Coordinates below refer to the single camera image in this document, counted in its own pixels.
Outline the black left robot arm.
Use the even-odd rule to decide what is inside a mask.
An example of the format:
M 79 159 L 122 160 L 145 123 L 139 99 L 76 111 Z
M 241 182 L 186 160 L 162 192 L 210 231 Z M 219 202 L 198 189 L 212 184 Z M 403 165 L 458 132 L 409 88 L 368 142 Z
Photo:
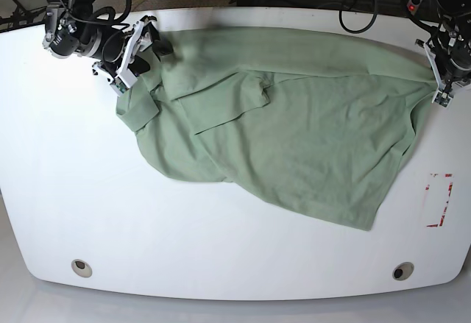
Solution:
M 431 51 L 446 83 L 470 84 L 470 0 L 434 0 L 440 28 L 431 35 Z

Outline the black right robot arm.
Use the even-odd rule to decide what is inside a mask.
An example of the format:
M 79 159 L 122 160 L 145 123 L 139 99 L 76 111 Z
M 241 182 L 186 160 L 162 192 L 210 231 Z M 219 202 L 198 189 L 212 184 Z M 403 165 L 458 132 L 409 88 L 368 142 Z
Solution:
M 75 54 L 96 61 L 93 74 L 103 74 L 109 82 L 117 77 L 124 65 L 135 77 L 147 72 L 150 64 L 137 58 L 137 52 L 150 48 L 157 58 L 173 52 L 171 43 L 155 27 L 156 18 L 144 16 L 138 24 L 142 30 L 131 48 L 130 60 L 124 62 L 124 52 L 138 25 L 124 21 L 132 9 L 132 0 L 125 0 L 124 11 L 117 15 L 114 7 L 93 8 L 95 0 L 46 0 L 44 49 L 55 57 Z

